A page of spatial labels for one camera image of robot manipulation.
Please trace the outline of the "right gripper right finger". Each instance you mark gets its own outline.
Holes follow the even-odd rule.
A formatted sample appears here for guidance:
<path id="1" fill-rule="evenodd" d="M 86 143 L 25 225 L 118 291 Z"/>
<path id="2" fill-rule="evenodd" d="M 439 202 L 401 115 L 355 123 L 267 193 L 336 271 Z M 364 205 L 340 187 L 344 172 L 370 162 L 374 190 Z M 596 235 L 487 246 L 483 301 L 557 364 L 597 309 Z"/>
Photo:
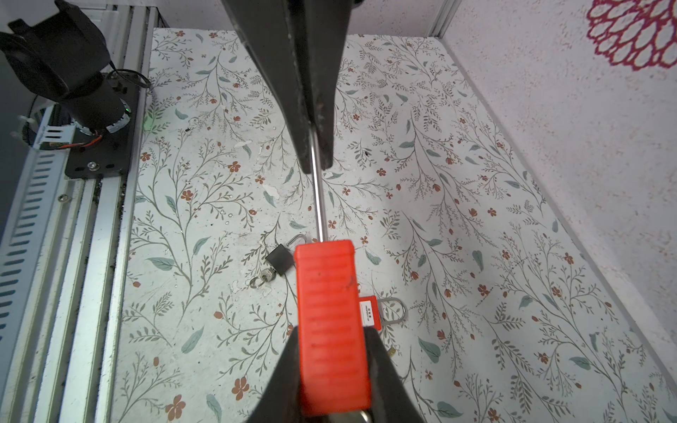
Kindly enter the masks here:
<path id="1" fill-rule="evenodd" d="M 375 423 L 423 422 L 374 328 L 364 329 L 371 384 L 370 414 Z"/>

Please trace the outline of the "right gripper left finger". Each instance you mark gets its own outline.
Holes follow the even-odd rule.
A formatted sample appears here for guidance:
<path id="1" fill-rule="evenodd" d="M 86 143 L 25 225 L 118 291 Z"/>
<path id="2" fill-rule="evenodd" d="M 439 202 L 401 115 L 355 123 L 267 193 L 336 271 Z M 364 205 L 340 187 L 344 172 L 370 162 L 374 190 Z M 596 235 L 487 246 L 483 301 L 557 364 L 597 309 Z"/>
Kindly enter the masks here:
<path id="1" fill-rule="evenodd" d="M 303 422 L 298 328 L 294 327 L 249 423 Z"/>

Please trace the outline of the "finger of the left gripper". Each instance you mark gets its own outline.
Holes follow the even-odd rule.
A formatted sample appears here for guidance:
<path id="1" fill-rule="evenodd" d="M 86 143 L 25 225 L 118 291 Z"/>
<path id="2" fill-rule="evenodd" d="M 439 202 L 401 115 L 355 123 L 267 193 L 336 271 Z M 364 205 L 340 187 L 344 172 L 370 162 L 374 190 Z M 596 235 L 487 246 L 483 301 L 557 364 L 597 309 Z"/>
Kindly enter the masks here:
<path id="1" fill-rule="evenodd" d="M 297 64 L 306 116 L 317 137 L 319 165 L 333 165 L 335 94 L 352 1 L 298 1 L 295 12 Z"/>
<path id="2" fill-rule="evenodd" d="M 303 10 L 303 3 L 225 0 L 223 5 L 280 107 L 301 171 L 309 174 L 310 116 L 298 66 L 294 27 L 294 18 Z"/>

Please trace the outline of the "red padlock with warning label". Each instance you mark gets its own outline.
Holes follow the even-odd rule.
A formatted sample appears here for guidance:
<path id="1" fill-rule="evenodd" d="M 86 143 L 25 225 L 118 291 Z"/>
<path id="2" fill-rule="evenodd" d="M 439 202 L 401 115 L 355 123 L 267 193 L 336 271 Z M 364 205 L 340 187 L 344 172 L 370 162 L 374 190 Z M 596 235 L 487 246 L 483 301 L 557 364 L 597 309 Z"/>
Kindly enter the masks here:
<path id="1" fill-rule="evenodd" d="M 294 252 L 301 410 L 326 422 L 369 422 L 371 387 L 354 246 L 329 238 L 315 129 L 310 130 L 309 144 L 317 242 Z"/>

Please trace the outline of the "red padlock with property label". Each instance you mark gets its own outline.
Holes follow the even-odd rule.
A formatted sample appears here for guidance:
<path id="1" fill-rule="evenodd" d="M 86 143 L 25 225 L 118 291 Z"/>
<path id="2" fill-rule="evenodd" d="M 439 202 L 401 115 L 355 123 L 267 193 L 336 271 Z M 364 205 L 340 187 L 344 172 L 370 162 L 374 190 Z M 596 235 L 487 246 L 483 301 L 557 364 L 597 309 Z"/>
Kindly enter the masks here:
<path id="1" fill-rule="evenodd" d="M 362 326 L 377 331 L 382 331 L 384 326 L 401 324 L 408 317 L 407 306 L 396 297 L 365 296 L 359 299 L 359 305 Z"/>

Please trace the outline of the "black padlock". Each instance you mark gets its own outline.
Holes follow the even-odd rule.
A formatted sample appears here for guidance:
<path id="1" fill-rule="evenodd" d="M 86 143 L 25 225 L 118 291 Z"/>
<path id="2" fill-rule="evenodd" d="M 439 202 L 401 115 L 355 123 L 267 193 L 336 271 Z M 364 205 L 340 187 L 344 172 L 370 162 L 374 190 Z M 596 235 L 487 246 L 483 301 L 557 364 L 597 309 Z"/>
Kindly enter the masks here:
<path id="1" fill-rule="evenodd" d="M 305 234 L 297 234 L 286 243 L 279 244 L 266 256 L 266 261 L 277 275 L 283 276 L 295 267 L 294 248 L 307 242 L 308 237 Z"/>

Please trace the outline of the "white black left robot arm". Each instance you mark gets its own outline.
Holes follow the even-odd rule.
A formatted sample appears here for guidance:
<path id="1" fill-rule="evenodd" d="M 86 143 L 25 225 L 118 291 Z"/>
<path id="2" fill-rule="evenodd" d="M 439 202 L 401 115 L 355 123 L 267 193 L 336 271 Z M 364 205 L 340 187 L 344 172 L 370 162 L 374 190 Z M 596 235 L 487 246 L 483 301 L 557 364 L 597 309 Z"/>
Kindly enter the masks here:
<path id="1" fill-rule="evenodd" d="M 243 47 L 280 106 L 304 174 L 333 165 L 334 105 L 351 13 L 357 1 L 227 1 Z M 28 26 L 17 19 L 1 51 L 21 83 L 54 102 L 79 103 L 110 64 L 102 32 L 76 5 Z"/>

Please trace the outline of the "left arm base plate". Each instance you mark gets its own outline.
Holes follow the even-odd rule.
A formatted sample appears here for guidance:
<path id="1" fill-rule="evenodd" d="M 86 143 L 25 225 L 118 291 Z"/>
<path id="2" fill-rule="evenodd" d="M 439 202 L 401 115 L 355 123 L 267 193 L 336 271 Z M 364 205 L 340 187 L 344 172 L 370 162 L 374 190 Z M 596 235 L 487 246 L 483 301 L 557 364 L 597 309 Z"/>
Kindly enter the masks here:
<path id="1" fill-rule="evenodd" d="M 135 70 L 102 73 L 88 85 L 86 96 L 69 99 L 66 110 L 76 126 L 65 175 L 70 179 L 123 176 L 130 168 L 132 146 L 140 121 L 141 94 L 152 83 Z"/>

